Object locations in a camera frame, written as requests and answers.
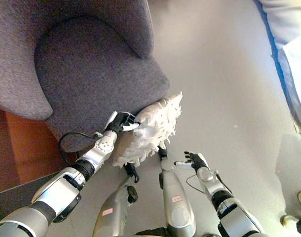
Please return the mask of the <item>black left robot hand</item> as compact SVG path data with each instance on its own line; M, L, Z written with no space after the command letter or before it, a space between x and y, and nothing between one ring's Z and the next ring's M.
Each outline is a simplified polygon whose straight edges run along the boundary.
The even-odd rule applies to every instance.
M129 112L113 111L105 127L106 131L113 131L116 134L122 131L132 131L139 127L140 123L135 121L135 116Z

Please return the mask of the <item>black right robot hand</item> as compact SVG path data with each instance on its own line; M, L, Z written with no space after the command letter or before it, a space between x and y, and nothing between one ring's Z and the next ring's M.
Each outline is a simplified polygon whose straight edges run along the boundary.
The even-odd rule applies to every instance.
M175 161L175 166L182 168L193 168L196 172L202 167L210 169L206 159L201 153L184 151L184 154L186 161Z

